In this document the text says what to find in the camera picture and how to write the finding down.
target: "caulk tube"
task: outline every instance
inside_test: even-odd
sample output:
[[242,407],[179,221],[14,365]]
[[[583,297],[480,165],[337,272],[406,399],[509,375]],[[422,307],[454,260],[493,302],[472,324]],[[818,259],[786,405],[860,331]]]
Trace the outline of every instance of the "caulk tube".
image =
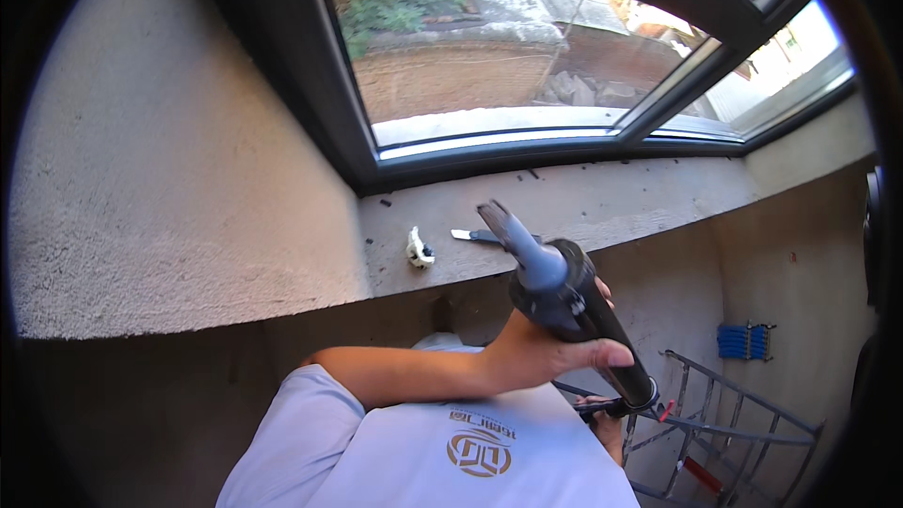
[[626,401],[625,413],[650,408],[658,399],[656,382],[596,286],[590,257],[568,240],[536,243],[524,224],[495,200],[477,206],[477,212],[517,260],[508,289],[514,306],[562,341],[606,337],[626,345],[633,354],[633,366],[608,367],[600,373]]

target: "hand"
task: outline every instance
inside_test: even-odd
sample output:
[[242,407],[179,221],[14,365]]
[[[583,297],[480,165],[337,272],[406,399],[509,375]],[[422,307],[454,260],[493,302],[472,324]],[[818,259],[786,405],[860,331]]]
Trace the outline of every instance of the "hand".
[[[596,286],[614,308],[611,291],[605,283],[596,278]],[[492,394],[539,386],[585,367],[606,369],[633,365],[633,355],[624,344],[610,339],[563,343],[518,310],[511,313],[499,337],[477,357]]]
[[[610,400],[605,396],[578,396],[578,404],[586,404],[587,402],[602,402]],[[593,421],[590,423],[590,429],[596,434],[596,438],[609,452],[611,458],[618,465],[623,465],[623,451],[621,441],[621,419],[612,418],[604,411],[594,412]]]

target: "concrete ledge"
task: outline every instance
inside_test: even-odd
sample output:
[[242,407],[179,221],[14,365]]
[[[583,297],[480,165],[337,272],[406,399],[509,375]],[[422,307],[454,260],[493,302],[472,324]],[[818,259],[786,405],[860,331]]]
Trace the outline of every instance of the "concrete ledge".
[[[530,231],[599,250],[752,204],[874,152],[862,97],[854,95],[745,159],[635,159],[475,176],[369,197],[358,204],[376,297],[513,270],[501,249],[455,240],[485,227],[475,207],[497,198]],[[429,270],[404,257],[419,226],[438,255]]]

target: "caulk nozzle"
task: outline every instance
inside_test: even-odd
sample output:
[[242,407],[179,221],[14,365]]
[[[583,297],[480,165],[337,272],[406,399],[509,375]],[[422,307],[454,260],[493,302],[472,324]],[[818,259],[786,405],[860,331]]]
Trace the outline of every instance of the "caulk nozzle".
[[520,267],[517,277],[527,290],[552,290],[567,279],[567,261],[556,248],[536,243],[524,224],[498,201],[477,206],[483,222],[496,234],[502,247]]

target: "window frame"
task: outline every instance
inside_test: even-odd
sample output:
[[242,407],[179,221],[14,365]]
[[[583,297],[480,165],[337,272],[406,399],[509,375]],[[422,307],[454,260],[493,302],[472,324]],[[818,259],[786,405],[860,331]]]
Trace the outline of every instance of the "window frame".
[[214,1],[304,130],[362,197],[526,167],[742,157],[828,110],[855,87],[855,79],[849,79],[742,143],[717,133],[706,138],[650,135],[770,40],[809,0],[642,0],[686,19],[717,43],[696,48],[647,98],[613,126],[599,128],[617,130],[617,135],[512,141],[381,160],[332,0]]

